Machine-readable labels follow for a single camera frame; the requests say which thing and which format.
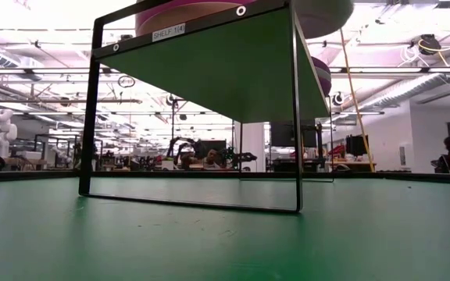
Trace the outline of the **green table mat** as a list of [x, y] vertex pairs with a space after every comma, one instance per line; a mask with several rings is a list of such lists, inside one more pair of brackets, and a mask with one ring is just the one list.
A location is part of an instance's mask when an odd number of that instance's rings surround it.
[[0, 183], [0, 281], [450, 281], [450, 184], [74, 178]]

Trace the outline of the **black background robot arms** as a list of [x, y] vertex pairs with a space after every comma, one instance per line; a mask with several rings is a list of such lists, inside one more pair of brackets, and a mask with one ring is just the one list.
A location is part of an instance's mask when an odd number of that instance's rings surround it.
[[[181, 144], [178, 145], [177, 153], [174, 154], [174, 146], [179, 141]], [[191, 138], [175, 137], [170, 141], [170, 146], [168, 147], [165, 160], [171, 161], [174, 166], [177, 165], [180, 159], [181, 152], [184, 148], [191, 148], [193, 151], [194, 158], [202, 159], [207, 153], [205, 152], [205, 145], [201, 140], [193, 140]]]

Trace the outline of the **salmon pink plate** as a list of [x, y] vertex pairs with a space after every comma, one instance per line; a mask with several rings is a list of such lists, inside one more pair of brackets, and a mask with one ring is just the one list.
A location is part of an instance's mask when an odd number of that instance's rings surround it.
[[[322, 37], [343, 27], [354, 10], [352, 0], [292, 0], [299, 24], [306, 39]], [[145, 18], [135, 15], [135, 34], [150, 34], [154, 31], [195, 20], [199, 17], [222, 12], [237, 6], [187, 5], [172, 8]]]

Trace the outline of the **white column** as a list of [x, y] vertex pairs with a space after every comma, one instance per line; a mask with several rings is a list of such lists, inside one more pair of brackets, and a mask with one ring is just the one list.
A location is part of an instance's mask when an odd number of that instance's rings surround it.
[[255, 161], [243, 162], [242, 168], [248, 167], [254, 173], [266, 171], [265, 164], [265, 130], [264, 123], [245, 123], [241, 125], [234, 122], [234, 149], [238, 153], [240, 141], [242, 141], [242, 152], [250, 152], [257, 157]]

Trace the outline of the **black monitor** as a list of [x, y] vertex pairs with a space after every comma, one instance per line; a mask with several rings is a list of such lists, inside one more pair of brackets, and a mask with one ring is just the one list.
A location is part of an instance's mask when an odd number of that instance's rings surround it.
[[363, 137], [361, 135], [348, 135], [345, 138], [345, 153], [354, 156], [367, 155]]
[[[271, 145], [274, 147], [294, 147], [295, 133], [292, 121], [272, 122], [270, 124]], [[304, 148], [315, 148], [316, 125], [314, 120], [301, 121], [301, 135]]]

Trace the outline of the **hot pink plate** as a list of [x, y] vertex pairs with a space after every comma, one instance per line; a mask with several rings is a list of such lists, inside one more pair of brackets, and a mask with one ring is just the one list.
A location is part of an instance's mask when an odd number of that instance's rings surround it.
[[137, 15], [145, 18], [150, 18], [151, 16], [157, 15], [166, 10], [172, 8], [179, 8], [187, 5], [218, 5], [219, 7], [237, 6], [245, 5], [256, 0], [170, 0], [169, 2], [157, 5], [155, 8], [147, 9], [143, 12], [139, 12]]

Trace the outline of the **black chair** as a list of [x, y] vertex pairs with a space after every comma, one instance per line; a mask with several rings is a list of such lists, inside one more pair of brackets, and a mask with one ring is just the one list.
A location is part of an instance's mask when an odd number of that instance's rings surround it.
[[437, 160], [432, 160], [430, 164], [434, 167], [435, 173], [450, 173], [447, 155], [441, 155]]

